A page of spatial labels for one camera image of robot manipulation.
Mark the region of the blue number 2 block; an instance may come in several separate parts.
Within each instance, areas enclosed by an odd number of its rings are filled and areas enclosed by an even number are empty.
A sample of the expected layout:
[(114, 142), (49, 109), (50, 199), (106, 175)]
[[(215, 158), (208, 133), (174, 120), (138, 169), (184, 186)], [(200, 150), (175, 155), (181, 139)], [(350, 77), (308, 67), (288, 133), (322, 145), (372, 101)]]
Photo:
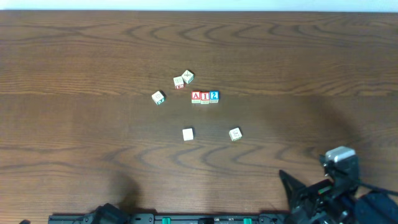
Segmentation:
[(209, 97), (210, 97), (210, 103), (218, 103), (220, 100), (219, 91), (210, 91)]

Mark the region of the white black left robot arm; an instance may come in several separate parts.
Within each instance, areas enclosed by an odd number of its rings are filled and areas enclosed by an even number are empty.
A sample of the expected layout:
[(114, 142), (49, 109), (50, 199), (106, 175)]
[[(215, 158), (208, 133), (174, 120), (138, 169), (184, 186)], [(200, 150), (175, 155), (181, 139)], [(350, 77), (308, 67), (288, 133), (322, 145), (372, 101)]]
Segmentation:
[(50, 215), (48, 224), (127, 224), (131, 216), (110, 203), (99, 206), (94, 212), (78, 215)]

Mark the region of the red letter I block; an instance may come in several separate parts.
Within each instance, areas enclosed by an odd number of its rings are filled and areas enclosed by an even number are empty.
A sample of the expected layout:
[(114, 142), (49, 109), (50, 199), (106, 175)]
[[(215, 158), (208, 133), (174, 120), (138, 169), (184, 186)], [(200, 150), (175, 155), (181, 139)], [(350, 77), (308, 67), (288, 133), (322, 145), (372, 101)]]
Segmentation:
[(210, 103), (210, 93), (209, 92), (201, 92), (200, 93), (200, 103), (203, 105)]

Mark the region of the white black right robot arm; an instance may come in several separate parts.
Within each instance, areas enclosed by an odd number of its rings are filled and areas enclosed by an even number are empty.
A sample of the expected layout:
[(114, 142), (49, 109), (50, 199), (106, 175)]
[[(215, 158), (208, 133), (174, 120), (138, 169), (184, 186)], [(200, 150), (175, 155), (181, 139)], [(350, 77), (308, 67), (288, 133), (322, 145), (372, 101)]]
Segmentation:
[(279, 177), (290, 210), (285, 223), (397, 223), (397, 204), (380, 190), (356, 199), (357, 187), (338, 191), (329, 179), (306, 186), (283, 170)]

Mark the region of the red letter A block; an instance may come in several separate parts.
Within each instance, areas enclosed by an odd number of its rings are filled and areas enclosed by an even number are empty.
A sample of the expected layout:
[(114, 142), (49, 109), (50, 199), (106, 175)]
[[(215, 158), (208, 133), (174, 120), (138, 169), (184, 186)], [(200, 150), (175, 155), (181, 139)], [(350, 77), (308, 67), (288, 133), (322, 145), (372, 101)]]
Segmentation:
[(191, 92), (191, 102), (193, 104), (201, 103), (201, 92), (200, 91), (192, 91)]

